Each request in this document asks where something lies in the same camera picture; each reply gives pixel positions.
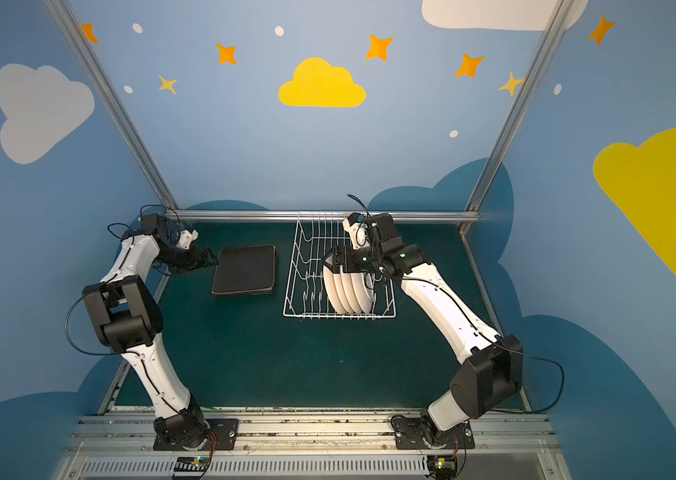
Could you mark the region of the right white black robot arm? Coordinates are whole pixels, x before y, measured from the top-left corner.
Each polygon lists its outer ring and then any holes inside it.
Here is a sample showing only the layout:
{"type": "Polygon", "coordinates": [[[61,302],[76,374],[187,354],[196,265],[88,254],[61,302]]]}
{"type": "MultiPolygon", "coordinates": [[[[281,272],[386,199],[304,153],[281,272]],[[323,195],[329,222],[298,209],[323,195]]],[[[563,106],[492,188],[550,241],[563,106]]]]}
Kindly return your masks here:
{"type": "Polygon", "coordinates": [[[380,275],[413,299],[452,348],[460,368],[449,389],[421,414],[417,433],[435,449],[456,427],[483,416],[523,384],[523,346],[485,323],[446,283],[417,245],[406,244],[388,213],[354,212],[342,222],[349,241],[322,258],[323,283],[333,310],[369,314],[371,280],[380,275]]]}

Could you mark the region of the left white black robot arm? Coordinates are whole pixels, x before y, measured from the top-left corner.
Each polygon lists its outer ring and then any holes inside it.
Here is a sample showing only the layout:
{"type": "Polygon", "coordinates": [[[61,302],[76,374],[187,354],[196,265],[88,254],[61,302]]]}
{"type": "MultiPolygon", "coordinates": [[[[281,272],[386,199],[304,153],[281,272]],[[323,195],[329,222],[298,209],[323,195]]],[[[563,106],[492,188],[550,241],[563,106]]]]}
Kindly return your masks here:
{"type": "Polygon", "coordinates": [[[194,245],[198,236],[178,219],[144,216],[139,228],[123,234],[109,272],[81,295],[99,342],[121,355],[140,378],[154,408],[155,446],[165,450],[211,447],[210,427],[169,359],[163,315],[146,285],[156,262],[173,273],[212,265],[212,251],[194,245]]]}

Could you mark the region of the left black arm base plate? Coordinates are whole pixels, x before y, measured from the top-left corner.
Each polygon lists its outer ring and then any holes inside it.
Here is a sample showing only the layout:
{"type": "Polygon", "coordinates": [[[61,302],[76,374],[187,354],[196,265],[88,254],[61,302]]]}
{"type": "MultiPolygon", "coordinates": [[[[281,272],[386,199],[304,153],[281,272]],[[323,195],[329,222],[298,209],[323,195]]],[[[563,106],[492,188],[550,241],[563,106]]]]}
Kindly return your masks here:
{"type": "Polygon", "coordinates": [[[179,439],[173,436],[168,440],[167,434],[158,434],[154,451],[171,452],[209,452],[231,451],[235,448],[240,422],[236,418],[209,418],[205,420],[204,430],[199,434],[191,434],[179,439]]]}

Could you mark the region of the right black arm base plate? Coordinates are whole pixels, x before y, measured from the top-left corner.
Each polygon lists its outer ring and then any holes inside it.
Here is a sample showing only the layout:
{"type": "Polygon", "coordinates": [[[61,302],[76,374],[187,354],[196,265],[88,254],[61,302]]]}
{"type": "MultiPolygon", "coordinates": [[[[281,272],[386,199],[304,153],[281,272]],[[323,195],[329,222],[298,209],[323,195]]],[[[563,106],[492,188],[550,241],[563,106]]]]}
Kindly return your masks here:
{"type": "Polygon", "coordinates": [[[394,415],[389,424],[398,450],[456,450],[474,449],[475,439],[469,422],[462,422],[449,430],[439,430],[428,417],[394,415]]]}

